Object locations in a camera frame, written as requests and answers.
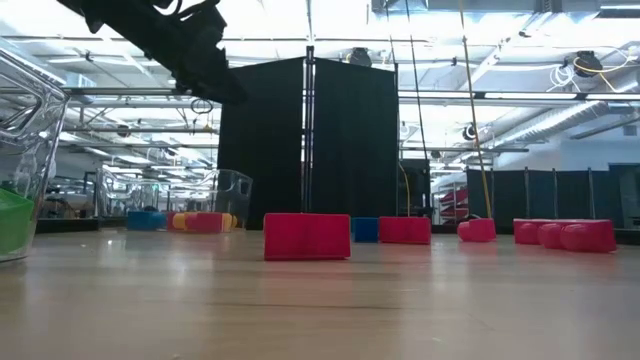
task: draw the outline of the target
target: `yellow block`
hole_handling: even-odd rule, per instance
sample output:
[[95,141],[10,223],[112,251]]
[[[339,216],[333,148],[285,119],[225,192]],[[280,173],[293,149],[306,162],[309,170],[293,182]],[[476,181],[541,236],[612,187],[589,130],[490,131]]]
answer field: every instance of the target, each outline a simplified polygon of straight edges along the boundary
[[185,230],[187,228],[185,214],[175,214],[173,216],[173,227],[177,230]]
[[222,214],[222,231],[231,232],[231,225],[233,224],[233,216],[228,213]]

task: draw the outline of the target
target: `clear plastic bin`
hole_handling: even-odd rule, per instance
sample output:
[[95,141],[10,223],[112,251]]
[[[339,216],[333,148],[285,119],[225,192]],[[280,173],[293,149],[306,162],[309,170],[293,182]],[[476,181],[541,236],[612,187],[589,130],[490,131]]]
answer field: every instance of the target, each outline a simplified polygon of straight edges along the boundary
[[31,246],[68,100],[0,50],[0,261]]
[[234,170],[190,172],[180,179],[134,178],[98,170],[98,217],[125,216],[128,211],[220,212],[249,217],[253,179]]

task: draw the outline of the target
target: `green object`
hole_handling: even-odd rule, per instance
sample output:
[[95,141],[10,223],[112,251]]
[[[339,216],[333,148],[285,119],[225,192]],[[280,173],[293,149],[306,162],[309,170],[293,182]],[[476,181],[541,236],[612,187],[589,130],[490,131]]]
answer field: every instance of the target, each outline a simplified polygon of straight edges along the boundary
[[32,201],[0,188],[0,255],[28,244],[32,214]]

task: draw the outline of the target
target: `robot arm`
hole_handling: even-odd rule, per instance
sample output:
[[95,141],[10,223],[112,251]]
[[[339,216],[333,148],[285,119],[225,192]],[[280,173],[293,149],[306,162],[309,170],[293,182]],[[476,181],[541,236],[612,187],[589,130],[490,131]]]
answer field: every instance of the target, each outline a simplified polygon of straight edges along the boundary
[[161,14],[174,0],[58,0],[84,16],[92,33],[107,24],[171,71],[176,89],[223,104],[240,103],[246,93],[229,71],[226,52],[216,45],[227,23],[216,5],[204,0],[180,11]]

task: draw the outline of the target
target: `blue block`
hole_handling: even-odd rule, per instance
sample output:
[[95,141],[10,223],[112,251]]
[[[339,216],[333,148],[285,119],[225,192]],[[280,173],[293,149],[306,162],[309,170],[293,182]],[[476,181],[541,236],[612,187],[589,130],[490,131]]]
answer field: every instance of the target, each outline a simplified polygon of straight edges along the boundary
[[378,242],[378,218],[353,218],[353,240],[361,243]]
[[129,211],[127,213],[127,230],[154,231],[166,227],[166,216],[159,212]]

